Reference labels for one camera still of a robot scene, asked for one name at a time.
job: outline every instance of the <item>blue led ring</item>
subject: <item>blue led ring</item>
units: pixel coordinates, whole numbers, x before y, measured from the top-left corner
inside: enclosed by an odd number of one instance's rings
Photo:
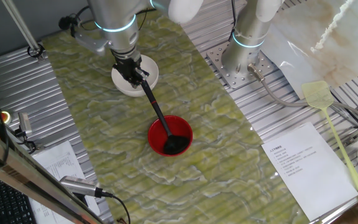
[[[106,32],[120,32],[120,31],[123,31],[123,30],[126,30],[128,29],[136,20],[136,15],[134,15],[134,18],[128,23],[128,25],[122,27],[122,28],[118,28],[118,29],[105,29],[105,28],[102,28],[101,26],[99,26],[99,24],[96,23],[96,21],[94,22],[96,24],[97,27],[99,27],[99,29],[102,29],[103,31],[106,31]]]
[[[264,41],[262,41],[262,43],[258,44],[258,45],[253,45],[253,46],[249,46],[249,45],[245,45],[245,44],[242,44],[240,43],[237,39],[236,39],[236,36],[233,34],[233,39],[237,42],[237,44],[239,44],[240,46],[243,46],[243,47],[248,47],[248,48],[252,48],[252,47],[259,47],[263,44]]]

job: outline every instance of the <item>keyboard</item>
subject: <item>keyboard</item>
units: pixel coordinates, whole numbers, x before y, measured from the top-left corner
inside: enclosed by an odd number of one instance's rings
[[[0,181],[0,224],[33,224],[29,198]]]

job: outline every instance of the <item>gray hose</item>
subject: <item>gray hose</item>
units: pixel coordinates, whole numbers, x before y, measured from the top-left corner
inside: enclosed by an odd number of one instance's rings
[[[278,98],[276,95],[274,95],[274,93],[272,92],[272,90],[269,88],[269,86],[266,84],[266,81],[263,80],[262,81],[263,86],[265,87],[267,93],[278,103],[284,105],[284,106],[291,106],[291,107],[302,107],[302,106],[309,106],[308,103],[289,103],[286,101],[281,100],[280,98]],[[358,115],[358,110],[354,109],[351,106],[345,105],[343,103],[338,103],[338,102],[334,102],[332,104],[333,106],[337,106],[337,107],[341,107],[341,108],[345,108],[348,109],[349,111],[355,113]]]

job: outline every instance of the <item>white bowl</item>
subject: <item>white bowl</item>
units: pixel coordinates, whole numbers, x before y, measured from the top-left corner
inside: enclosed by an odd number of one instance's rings
[[[150,88],[153,89],[158,81],[157,64],[150,57],[142,55],[140,67],[150,74],[146,80],[149,83]],[[141,86],[133,88],[132,85],[125,80],[115,68],[111,70],[111,78],[117,89],[127,96],[138,97],[146,95]]]

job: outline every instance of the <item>fly swatter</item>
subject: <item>fly swatter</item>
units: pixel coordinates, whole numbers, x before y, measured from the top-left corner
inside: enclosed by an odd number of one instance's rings
[[[336,132],[335,127],[333,125],[333,122],[331,121],[331,118],[329,118],[327,112],[327,108],[331,106],[332,103],[334,103],[334,97],[329,90],[328,84],[325,81],[305,83],[302,84],[302,90],[308,104],[314,108],[321,109],[326,115],[328,123],[334,133],[336,142],[338,143],[341,153],[345,158],[346,166],[351,173],[352,179],[358,191],[358,173],[356,172],[351,160],[349,159],[349,156],[347,156],[347,152],[345,151],[341,139],[339,138],[338,133]]]

